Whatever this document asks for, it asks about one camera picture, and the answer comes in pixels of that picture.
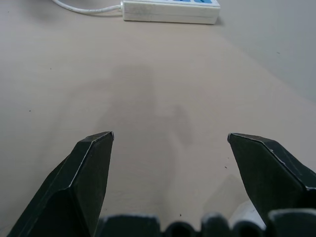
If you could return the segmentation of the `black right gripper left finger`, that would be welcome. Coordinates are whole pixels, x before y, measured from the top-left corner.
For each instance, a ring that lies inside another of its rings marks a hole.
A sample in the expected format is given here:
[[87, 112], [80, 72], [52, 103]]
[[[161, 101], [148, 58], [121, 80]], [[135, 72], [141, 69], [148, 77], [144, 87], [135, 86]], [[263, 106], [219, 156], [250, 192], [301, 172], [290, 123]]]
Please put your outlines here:
[[87, 136], [44, 180], [7, 237], [94, 237], [102, 209], [112, 132]]

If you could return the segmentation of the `white power strip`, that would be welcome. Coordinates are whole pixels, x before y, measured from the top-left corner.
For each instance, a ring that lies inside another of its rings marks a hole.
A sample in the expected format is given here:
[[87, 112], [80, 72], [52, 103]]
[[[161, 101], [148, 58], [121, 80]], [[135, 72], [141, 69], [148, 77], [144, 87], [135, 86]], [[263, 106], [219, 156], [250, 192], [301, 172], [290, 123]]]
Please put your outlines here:
[[217, 0], [122, 0], [125, 21], [208, 24], [216, 23]]

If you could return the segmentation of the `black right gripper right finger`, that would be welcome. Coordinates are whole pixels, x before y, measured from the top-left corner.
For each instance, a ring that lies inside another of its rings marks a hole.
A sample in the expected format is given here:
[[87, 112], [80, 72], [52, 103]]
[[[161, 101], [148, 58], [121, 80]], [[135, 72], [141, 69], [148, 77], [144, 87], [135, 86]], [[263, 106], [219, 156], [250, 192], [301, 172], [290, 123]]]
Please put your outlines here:
[[272, 210], [316, 209], [316, 173], [280, 143], [241, 133], [230, 133], [228, 142], [247, 195], [264, 223]]

